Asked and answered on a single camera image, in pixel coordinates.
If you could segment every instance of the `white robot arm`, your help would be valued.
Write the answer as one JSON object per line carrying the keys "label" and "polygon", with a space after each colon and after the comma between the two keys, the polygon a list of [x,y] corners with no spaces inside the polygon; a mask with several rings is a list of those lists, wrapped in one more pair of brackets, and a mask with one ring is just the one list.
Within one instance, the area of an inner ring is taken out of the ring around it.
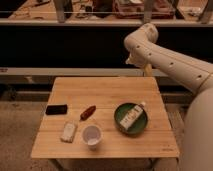
{"label": "white robot arm", "polygon": [[181,171],[213,170],[213,65],[156,44],[158,31],[145,24],[125,38],[131,56],[126,63],[153,66],[196,94],[186,119],[180,153]]}
{"label": "white robot arm", "polygon": [[131,57],[127,63],[143,68],[151,63],[156,68],[188,88],[193,93],[213,86],[213,65],[156,44],[158,31],[145,24],[125,38]]}

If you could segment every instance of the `floor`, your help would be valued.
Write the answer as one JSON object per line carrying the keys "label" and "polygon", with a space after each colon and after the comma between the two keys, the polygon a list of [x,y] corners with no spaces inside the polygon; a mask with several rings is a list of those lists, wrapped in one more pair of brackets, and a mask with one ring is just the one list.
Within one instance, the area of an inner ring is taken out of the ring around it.
{"label": "floor", "polygon": [[[0,98],[0,170],[1,171],[55,171],[46,159],[32,159],[30,153],[36,132],[49,96],[48,91],[3,91]],[[65,168],[74,171],[139,171],[147,170],[147,159],[117,160],[60,160]],[[176,159],[161,159],[155,171],[176,171]]]}

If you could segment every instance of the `black smartphone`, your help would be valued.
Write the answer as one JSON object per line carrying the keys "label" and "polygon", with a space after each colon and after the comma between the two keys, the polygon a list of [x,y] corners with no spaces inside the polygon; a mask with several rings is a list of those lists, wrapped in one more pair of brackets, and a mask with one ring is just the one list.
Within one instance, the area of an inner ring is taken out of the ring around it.
{"label": "black smartphone", "polygon": [[46,108],[47,115],[64,115],[67,114],[67,104],[62,105],[48,105]]}

